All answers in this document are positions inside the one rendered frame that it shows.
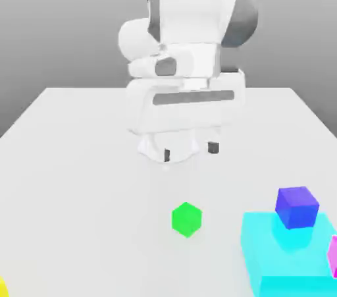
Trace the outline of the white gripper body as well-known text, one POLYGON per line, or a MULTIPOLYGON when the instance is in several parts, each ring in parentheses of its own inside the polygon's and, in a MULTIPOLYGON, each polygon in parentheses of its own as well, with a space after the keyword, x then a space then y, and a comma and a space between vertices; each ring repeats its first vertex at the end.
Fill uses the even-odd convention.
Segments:
POLYGON ((137 78, 126 87, 128 129, 134 134, 217 127, 232 122, 245 101, 241 70, 216 78, 137 78))

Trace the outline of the small green cube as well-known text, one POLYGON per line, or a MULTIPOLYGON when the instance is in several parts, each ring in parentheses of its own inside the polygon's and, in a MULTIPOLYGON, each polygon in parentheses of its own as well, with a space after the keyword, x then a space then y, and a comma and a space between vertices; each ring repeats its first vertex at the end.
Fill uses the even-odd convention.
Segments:
POLYGON ((189 238, 201 228, 202 214, 200 208, 184 202, 172 211, 172 228, 182 236, 189 238))

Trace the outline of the small blue cube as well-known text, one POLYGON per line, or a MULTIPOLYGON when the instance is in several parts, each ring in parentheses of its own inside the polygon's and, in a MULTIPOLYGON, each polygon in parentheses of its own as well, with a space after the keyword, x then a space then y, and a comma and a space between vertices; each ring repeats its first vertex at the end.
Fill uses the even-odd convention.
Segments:
POLYGON ((306 186, 278 189, 275 211, 287 229, 313 227, 319 207, 306 186))

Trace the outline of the small pink cube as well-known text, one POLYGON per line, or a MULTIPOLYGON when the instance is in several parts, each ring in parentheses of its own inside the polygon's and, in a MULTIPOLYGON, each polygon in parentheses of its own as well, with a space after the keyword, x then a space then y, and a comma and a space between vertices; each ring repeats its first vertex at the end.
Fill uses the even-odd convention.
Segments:
POLYGON ((326 256, 331 275, 337 279, 337 234, 332 235, 326 256))

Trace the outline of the large cyan box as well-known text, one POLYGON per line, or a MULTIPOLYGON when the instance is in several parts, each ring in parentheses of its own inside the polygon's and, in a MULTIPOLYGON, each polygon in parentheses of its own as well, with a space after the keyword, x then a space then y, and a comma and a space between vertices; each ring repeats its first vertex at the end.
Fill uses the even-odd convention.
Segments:
POLYGON ((336 230, 326 213, 287 229, 275 212, 245 212, 241 247, 254 297, 337 297, 327 259, 336 230))

